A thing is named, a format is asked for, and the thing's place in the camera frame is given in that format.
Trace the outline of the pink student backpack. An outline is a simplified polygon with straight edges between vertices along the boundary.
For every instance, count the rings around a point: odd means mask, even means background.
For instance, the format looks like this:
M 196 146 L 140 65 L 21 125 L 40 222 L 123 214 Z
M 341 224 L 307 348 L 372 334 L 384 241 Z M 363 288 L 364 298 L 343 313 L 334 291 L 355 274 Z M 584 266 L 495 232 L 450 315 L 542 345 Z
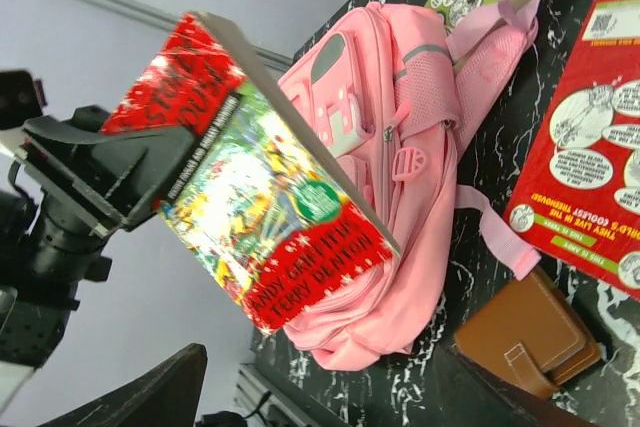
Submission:
M 443 291 L 458 208 L 480 213 L 488 249 L 517 279 L 539 262 L 457 169 L 537 35 L 540 1 L 476 7 L 453 29 L 432 9 L 372 2 L 341 16 L 281 77 L 403 251 L 366 256 L 285 325 L 322 368 L 359 371 L 412 350 Z

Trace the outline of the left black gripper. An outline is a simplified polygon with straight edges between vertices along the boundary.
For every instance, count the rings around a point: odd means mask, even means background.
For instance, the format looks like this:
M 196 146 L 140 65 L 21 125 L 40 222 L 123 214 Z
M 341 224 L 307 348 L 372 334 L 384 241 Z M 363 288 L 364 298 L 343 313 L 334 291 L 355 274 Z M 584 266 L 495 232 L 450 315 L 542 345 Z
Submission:
M 105 135 L 50 116 L 27 120 L 23 132 L 17 159 L 45 191 L 36 203 L 12 161 L 14 192 L 1 192 L 1 287 L 23 296 L 106 281 L 112 260 L 100 237 L 151 218 L 196 143 L 183 126 Z

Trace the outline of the colourful treehouse paperback book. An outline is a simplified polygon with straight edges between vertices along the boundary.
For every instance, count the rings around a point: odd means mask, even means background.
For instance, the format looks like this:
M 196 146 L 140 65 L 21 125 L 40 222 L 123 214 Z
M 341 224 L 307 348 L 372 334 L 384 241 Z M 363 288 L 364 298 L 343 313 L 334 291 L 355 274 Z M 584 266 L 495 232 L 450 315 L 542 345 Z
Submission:
M 195 143 L 157 212 L 262 332 L 396 257 L 233 22 L 185 13 L 102 132 L 174 126 Z

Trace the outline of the brown leather wallet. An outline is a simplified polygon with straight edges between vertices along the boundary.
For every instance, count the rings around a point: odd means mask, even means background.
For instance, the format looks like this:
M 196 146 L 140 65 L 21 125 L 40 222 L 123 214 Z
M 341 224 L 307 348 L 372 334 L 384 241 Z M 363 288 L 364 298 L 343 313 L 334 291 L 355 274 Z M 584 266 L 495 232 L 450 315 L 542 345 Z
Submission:
M 591 332 L 539 268 L 509 282 L 454 340 L 466 357 L 542 399 L 601 359 Z

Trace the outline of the red comic paperback book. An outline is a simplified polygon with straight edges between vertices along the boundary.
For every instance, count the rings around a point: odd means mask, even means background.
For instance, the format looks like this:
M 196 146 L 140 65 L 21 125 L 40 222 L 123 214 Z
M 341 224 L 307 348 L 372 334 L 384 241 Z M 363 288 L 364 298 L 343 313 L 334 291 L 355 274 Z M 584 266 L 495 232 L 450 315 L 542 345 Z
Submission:
M 505 211 L 540 251 L 639 296 L 639 0 L 595 0 Z

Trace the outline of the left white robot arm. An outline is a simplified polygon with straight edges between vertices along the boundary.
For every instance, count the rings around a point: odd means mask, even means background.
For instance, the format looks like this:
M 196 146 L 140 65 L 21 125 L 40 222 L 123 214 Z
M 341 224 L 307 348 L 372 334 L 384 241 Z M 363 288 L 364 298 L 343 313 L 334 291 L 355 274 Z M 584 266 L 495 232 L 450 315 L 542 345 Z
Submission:
M 195 142 L 182 126 L 107 135 L 104 109 L 80 107 L 61 121 L 45 104 L 29 72 L 2 72 L 1 144 L 12 162 L 1 195 L 1 359 L 28 369 L 60 343 L 78 284 L 108 278 L 111 236 L 152 217 Z M 15 184 L 19 173 L 41 200 Z

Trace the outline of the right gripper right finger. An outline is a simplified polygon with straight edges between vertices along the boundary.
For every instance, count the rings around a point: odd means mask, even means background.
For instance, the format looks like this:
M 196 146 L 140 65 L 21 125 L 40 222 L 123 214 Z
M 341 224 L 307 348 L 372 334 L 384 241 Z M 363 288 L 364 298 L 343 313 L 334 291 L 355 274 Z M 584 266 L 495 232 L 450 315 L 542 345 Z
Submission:
M 454 348 L 444 350 L 444 424 L 584 427 L 591 423 L 496 377 Z

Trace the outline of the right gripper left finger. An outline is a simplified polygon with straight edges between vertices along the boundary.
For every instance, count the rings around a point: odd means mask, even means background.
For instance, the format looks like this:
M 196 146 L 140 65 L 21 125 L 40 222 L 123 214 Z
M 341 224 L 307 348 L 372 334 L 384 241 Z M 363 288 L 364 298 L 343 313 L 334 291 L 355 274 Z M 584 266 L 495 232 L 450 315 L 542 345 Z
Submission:
M 191 343 L 146 373 L 46 426 L 194 426 L 207 368 L 204 345 Z

